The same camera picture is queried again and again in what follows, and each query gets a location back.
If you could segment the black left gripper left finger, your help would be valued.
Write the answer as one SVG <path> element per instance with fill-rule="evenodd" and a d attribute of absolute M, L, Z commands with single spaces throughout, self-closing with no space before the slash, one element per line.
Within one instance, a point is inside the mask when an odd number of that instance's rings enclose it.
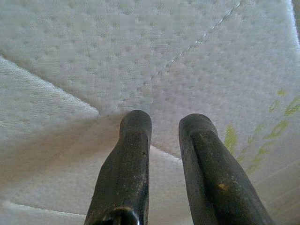
<path fill-rule="evenodd" d="M 120 123 L 119 139 L 103 163 L 86 215 L 86 225 L 146 225 L 152 122 L 133 110 Z"/>

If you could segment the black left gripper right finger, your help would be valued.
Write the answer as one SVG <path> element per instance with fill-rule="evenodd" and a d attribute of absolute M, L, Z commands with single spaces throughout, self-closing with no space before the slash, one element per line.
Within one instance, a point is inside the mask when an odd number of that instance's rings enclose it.
<path fill-rule="evenodd" d="M 202 114 L 180 120 L 179 142 L 187 197 L 195 225 L 272 225 L 237 160 Z"/>

